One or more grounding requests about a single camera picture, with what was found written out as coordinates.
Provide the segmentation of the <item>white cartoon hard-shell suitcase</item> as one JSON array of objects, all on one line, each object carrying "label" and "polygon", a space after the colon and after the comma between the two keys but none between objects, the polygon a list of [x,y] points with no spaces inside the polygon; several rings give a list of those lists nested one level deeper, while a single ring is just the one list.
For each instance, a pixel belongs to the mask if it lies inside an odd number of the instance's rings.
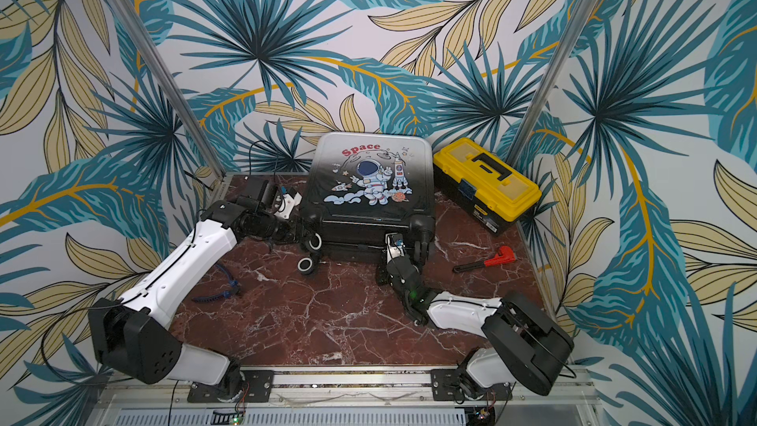
[{"label": "white cartoon hard-shell suitcase", "polygon": [[305,233],[303,275],[321,260],[378,263],[398,234],[418,267],[436,232],[433,151],[422,137],[325,134],[315,148],[298,220]]}]

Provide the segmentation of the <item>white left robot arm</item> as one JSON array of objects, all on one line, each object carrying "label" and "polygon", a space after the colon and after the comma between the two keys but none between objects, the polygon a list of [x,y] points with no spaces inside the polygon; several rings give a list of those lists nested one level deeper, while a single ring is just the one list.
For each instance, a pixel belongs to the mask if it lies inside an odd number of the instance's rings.
[{"label": "white left robot arm", "polygon": [[213,390],[222,402],[242,395],[244,374],[237,361],[182,342],[170,328],[185,297],[238,243],[291,243],[301,193],[286,191],[265,177],[246,181],[235,198],[217,200],[203,210],[187,238],[142,281],[89,310],[99,363],[146,385],[190,382]]}]

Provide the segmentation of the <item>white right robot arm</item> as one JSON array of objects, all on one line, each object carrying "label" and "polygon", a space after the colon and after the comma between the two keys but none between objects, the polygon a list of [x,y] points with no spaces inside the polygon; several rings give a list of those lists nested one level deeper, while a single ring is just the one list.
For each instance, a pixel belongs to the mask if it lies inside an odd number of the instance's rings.
[{"label": "white right robot arm", "polygon": [[510,292],[496,299],[457,296],[424,283],[420,269],[401,248],[384,251],[378,279],[392,286],[405,315],[421,327],[462,331],[485,338],[487,348],[471,350],[439,384],[456,402],[480,400],[497,387],[519,384],[548,396],[575,344],[528,297]]}]

